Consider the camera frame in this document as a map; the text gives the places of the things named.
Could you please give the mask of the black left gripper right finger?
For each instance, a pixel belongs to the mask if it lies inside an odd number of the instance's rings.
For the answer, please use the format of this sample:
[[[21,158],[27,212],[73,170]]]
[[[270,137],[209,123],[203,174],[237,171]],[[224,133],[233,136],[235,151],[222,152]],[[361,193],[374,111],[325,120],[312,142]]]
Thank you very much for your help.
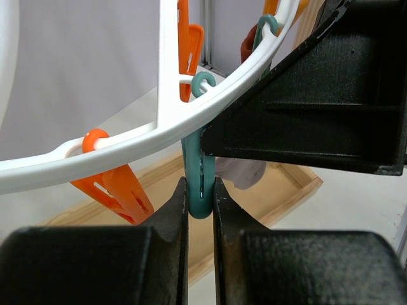
[[[269,229],[221,179],[213,198],[218,304],[406,303],[406,273],[380,235]]]

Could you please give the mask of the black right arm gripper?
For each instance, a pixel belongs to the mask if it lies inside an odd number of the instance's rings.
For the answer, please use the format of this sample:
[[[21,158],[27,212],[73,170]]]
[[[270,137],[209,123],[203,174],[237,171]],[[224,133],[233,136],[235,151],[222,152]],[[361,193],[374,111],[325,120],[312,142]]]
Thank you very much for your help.
[[[406,2],[327,1],[313,33],[206,127],[206,155],[375,175],[406,164]]]

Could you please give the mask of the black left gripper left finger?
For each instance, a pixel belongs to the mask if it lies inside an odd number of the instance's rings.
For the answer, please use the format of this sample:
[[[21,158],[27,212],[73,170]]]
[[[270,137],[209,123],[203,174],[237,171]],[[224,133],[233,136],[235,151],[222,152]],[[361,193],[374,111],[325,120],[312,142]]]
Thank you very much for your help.
[[[186,304],[185,178],[138,226],[36,226],[1,244],[2,304]]]

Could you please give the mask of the white round clip hanger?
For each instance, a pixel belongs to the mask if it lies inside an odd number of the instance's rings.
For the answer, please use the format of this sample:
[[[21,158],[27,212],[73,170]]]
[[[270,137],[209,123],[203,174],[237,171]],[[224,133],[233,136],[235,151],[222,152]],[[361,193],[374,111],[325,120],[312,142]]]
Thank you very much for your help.
[[[260,77],[294,22],[298,1],[283,1],[275,18],[281,32],[275,38],[264,27],[264,39],[254,53],[218,85],[212,75],[179,73],[177,4],[160,2],[158,85],[111,118],[112,137],[95,141],[80,152],[82,138],[64,142],[38,156],[1,162],[1,193],[19,193],[68,183],[117,168],[165,149],[203,127],[234,102]]]

